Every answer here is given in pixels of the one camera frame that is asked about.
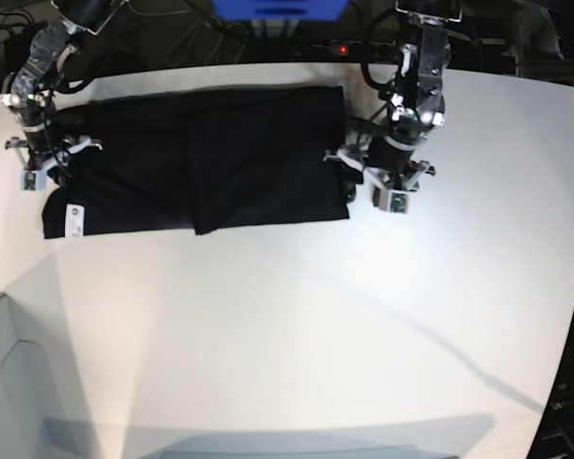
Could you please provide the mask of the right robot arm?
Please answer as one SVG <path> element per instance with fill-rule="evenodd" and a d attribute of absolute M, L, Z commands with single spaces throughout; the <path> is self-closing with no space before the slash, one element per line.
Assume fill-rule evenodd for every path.
<path fill-rule="evenodd" d="M 65 64 L 78 54 L 86 34 L 98 35 L 123 5 L 122 1 L 54 1 L 57 20 L 32 39 L 22 67 L 4 82 L 0 101 L 13 115 L 24 137 L 12 137 L 5 148 L 21 163 L 20 188 L 42 191 L 47 180 L 61 183 L 69 176 L 70 159 L 101 142 L 87 135 L 72 137 L 53 122 L 54 95 L 72 95 L 87 87 L 90 77 L 72 87 L 66 80 Z"/>

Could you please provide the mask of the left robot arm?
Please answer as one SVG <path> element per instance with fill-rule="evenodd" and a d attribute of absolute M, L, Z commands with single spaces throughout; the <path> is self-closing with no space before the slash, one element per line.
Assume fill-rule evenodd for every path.
<path fill-rule="evenodd" d="M 375 208 L 405 214 L 421 178 L 436 174 L 430 162 L 415 161 L 412 156 L 429 133 L 446 121 L 443 73 L 451 59 L 447 26 L 461 21 L 462 4 L 398 1 L 366 27 L 364 42 L 391 16 L 400 20 L 394 41 L 400 61 L 392 78 L 380 82 L 372 77 L 370 55 L 360 63 L 365 84 L 383 105 L 368 119 L 348 117 L 349 140 L 324 159 L 339 167 L 347 203 L 355 200 L 359 185 L 370 183 Z"/>

